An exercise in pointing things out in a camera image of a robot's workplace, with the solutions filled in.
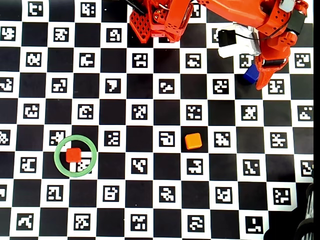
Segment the orange-red gripper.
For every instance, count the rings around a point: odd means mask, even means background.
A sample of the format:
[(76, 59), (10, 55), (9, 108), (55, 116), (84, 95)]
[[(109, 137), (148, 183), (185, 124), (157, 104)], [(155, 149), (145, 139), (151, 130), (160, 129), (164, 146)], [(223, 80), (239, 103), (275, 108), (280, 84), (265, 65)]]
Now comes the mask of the orange-red gripper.
[(256, 63), (259, 72), (256, 82), (256, 89), (265, 87), (274, 73), (280, 71), (288, 62), (293, 47), (298, 40), (298, 36), (293, 31), (284, 31), (280, 35), (271, 38), (261, 38), (259, 40), (260, 55)]

